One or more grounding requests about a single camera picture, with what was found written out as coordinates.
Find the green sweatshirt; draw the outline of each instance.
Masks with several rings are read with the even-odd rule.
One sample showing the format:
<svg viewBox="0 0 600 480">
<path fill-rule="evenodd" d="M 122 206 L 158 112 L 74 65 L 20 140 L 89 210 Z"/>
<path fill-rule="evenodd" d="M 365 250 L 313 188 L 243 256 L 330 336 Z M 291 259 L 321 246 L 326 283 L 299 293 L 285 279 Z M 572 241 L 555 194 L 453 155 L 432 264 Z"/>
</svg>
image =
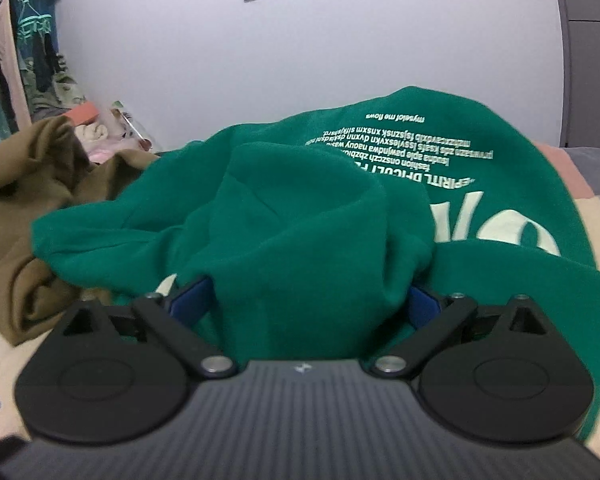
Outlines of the green sweatshirt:
<svg viewBox="0 0 600 480">
<path fill-rule="evenodd" d="M 600 272 L 576 208 L 525 137 L 464 98 L 410 87 L 231 126 L 32 233 L 62 279 L 122 301 L 211 276 L 219 308 L 195 330 L 241 363 L 369 357 L 414 280 L 486 304 L 528 294 L 593 376 L 582 434 L 600 407 Z"/>
</svg>

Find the white wall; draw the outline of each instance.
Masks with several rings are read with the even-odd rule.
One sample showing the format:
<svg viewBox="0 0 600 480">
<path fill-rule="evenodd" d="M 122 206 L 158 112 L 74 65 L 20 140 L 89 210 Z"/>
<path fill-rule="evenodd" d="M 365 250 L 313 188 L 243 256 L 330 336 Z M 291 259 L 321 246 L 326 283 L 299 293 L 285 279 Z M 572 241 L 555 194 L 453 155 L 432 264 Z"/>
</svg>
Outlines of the white wall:
<svg viewBox="0 0 600 480">
<path fill-rule="evenodd" d="M 557 145 L 557 0 L 59 0 L 87 96 L 120 99 L 165 148 L 418 85 Z"/>
</svg>

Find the brown fabric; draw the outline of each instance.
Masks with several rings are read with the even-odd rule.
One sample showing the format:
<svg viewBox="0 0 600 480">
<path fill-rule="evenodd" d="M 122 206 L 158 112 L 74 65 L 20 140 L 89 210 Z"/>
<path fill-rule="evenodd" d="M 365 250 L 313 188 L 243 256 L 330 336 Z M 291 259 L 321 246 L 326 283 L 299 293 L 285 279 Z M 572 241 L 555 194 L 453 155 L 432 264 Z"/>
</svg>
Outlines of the brown fabric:
<svg viewBox="0 0 600 480">
<path fill-rule="evenodd" d="M 156 158 L 129 150 L 92 165 L 64 117 L 39 121 L 0 143 L 0 332 L 9 343 L 49 330 L 80 295 L 33 256 L 31 222 L 56 209 L 115 198 Z"/>
</svg>

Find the metal bolt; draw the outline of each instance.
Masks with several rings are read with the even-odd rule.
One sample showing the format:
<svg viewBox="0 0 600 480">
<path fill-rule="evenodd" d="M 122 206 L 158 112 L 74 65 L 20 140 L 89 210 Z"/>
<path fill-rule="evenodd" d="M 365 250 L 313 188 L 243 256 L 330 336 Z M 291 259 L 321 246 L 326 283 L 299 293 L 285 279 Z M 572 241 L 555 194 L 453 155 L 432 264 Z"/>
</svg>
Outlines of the metal bolt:
<svg viewBox="0 0 600 480">
<path fill-rule="evenodd" d="M 223 355 L 212 355 L 202 359 L 200 364 L 210 374 L 221 374 L 229 370 L 234 365 L 234 362 Z"/>
<path fill-rule="evenodd" d="M 407 367 L 407 361 L 395 355 L 385 355 L 376 360 L 376 368 L 385 374 L 401 372 Z"/>
<path fill-rule="evenodd" d="M 148 292 L 144 295 L 148 300 L 160 301 L 164 296 L 160 292 Z"/>
</svg>

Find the gray ribbed surface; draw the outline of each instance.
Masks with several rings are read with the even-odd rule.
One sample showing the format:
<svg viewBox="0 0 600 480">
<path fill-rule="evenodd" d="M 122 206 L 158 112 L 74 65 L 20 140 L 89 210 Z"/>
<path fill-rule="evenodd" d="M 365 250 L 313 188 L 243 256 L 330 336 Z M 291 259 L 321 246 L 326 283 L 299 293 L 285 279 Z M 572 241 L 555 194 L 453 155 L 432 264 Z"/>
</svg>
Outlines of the gray ribbed surface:
<svg viewBox="0 0 600 480">
<path fill-rule="evenodd" d="M 409 387 L 356 361 L 252 362 L 203 384 L 179 418 L 106 449 L 36 441 L 2 466 L 12 480 L 596 480 L 573 440 L 495 449 L 432 422 Z"/>
</svg>

